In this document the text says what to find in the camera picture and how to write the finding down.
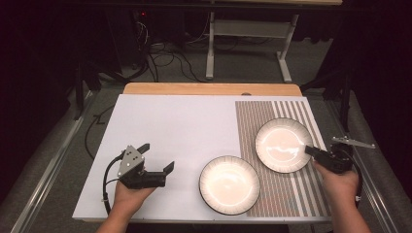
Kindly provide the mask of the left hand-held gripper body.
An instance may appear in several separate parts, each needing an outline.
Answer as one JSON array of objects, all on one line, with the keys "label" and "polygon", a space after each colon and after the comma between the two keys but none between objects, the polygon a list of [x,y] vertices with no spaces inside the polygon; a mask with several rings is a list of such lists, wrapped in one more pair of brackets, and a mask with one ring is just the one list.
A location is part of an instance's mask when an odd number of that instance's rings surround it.
[{"label": "left hand-held gripper body", "polygon": [[145,170],[145,157],[141,150],[127,146],[118,170],[119,181],[129,189],[164,187],[167,173]]}]

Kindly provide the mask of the metal floor rail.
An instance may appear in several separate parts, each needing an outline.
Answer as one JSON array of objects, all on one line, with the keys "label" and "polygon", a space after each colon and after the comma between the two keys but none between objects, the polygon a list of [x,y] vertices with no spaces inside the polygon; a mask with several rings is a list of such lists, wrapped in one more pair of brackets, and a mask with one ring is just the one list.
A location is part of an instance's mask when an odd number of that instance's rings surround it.
[{"label": "metal floor rail", "polygon": [[397,179],[374,142],[363,116],[351,109],[348,119],[349,130],[346,130],[339,118],[339,104],[334,101],[326,101],[326,108],[332,120],[331,129],[326,135],[328,142],[333,136],[348,136],[350,139],[375,145],[374,149],[353,146],[354,159],[360,166],[362,173],[360,210],[368,221],[372,232],[400,233],[390,200],[391,191],[398,188]]},{"label": "metal floor rail", "polygon": [[97,91],[83,91],[84,107],[74,103],[29,159],[13,189],[18,218],[10,233],[27,233],[66,159],[67,151],[83,124]]}]

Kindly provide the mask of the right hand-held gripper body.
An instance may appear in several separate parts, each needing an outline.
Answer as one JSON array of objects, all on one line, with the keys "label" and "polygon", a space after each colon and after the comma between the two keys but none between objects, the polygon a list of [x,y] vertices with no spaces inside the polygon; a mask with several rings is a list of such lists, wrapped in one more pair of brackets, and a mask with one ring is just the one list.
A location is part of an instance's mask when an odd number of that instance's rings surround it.
[{"label": "right hand-held gripper body", "polygon": [[333,137],[333,143],[329,150],[320,150],[318,162],[335,174],[342,174],[350,171],[355,165],[353,158],[354,147],[375,149],[374,144],[368,144],[351,139],[347,136]]}]

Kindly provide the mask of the dark computer tower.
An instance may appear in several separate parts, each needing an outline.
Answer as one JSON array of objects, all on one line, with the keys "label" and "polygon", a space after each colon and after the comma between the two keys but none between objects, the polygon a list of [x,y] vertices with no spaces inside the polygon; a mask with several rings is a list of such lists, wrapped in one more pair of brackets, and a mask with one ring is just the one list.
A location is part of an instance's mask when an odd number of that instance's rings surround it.
[{"label": "dark computer tower", "polygon": [[142,24],[132,10],[112,9],[106,17],[115,45],[120,71],[143,73],[149,50],[147,27]]}]

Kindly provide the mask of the black stand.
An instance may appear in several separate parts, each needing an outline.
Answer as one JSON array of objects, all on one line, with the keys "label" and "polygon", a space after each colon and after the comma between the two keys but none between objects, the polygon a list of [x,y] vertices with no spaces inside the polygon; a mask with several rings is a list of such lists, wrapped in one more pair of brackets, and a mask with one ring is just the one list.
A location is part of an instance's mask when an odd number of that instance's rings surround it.
[{"label": "black stand", "polygon": [[101,89],[101,83],[97,76],[98,68],[91,61],[82,61],[78,64],[75,71],[75,97],[76,97],[76,113],[75,120],[78,120],[85,109],[85,92],[84,85],[91,91]]},{"label": "black stand", "polygon": [[351,70],[336,70],[322,75],[313,81],[302,84],[299,88],[304,92],[311,88],[323,88],[322,94],[325,100],[339,100],[339,120],[343,129],[348,132],[348,117],[350,110],[350,93],[351,93]]}]

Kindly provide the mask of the person's left hand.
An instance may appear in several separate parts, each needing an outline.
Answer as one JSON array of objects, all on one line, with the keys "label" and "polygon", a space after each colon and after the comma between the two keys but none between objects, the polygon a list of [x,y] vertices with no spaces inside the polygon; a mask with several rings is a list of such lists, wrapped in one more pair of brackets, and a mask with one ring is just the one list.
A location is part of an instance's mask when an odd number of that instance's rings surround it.
[{"label": "person's left hand", "polygon": [[118,182],[110,215],[124,219],[131,219],[154,191],[154,187],[129,189],[123,183]]}]

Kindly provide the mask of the white ribbed plate dark rim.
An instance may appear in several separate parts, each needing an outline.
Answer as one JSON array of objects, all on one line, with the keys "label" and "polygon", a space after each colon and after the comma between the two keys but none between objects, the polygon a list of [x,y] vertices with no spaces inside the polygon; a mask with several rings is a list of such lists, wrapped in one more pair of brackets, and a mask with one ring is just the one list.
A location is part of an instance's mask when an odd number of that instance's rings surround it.
[{"label": "white ribbed plate dark rim", "polygon": [[305,152],[313,146],[308,129],[286,117],[266,122],[257,132],[255,148],[259,160],[278,173],[293,173],[302,169],[311,156]]},{"label": "white ribbed plate dark rim", "polygon": [[255,168],[231,155],[208,162],[200,173],[198,186],[203,201],[226,216],[248,212],[260,196],[260,180]]}]

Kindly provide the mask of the person's right hand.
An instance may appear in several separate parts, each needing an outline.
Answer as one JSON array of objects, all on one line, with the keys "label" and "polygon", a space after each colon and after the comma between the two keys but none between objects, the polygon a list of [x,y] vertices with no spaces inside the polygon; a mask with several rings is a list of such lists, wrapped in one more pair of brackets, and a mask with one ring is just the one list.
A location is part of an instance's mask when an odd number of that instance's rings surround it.
[{"label": "person's right hand", "polygon": [[335,174],[322,166],[318,161],[313,165],[323,178],[323,187],[329,205],[338,208],[354,208],[356,206],[356,195],[359,185],[359,177],[353,171]]}]

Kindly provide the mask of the white board with striped pattern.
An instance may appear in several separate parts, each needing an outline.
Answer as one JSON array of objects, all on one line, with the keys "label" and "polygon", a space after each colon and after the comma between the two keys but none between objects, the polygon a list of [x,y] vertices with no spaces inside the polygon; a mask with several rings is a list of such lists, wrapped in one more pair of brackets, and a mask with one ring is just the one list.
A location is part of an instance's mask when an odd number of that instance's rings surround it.
[{"label": "white board with striped pattern", "polygon": [[[99,150],[91,165],[73,217],[100,221],[107,213],[102,202],[118,174],[114,158],[127,146],[149,143],[145,166],[160,171],[175,162],[166,185],[152,194],[134,216],[136,222],[167,223],[318,223],[330,220],[322,179],[312,165],[280,174],[258,159],[255,139],[270,119],[289,117],[302,123],[316,147],[324,146],[317,122],[304,97],[279,96],[119,96]],[[261,192],[246,213],[226,216],[203,201],[200,173],[212,159],[232,155],[247,160],[258,172]]]}]

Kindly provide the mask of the white metal desk frame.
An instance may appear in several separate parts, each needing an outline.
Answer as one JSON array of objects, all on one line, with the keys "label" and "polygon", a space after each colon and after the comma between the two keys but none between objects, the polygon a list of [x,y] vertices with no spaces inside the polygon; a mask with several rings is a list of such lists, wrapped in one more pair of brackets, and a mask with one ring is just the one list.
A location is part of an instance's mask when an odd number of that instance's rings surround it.
[{"label": "white metal desk frame", "polygon": [[215,19],[215,13],[210,13],[205,78],[209,81],[214,78],[214,44],[216,36],[255,37],[284,40],[283,48],[276,52],[276,57],[283,81],[285,83],[290,83],[292,81],[292,77],[286,61],[286,56],[298,19],[299,15],[293,15],[292,19],[287,22]]}]

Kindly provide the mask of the wooden table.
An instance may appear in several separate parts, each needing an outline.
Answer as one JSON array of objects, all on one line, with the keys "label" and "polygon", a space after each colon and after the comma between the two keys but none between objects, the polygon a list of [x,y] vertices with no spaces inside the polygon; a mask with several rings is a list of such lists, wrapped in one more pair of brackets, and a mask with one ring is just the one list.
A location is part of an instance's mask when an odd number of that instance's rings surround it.
[{"label": "wooden table", "polygon": [[292,83],[128,83],[124,94],[301,96]]}]

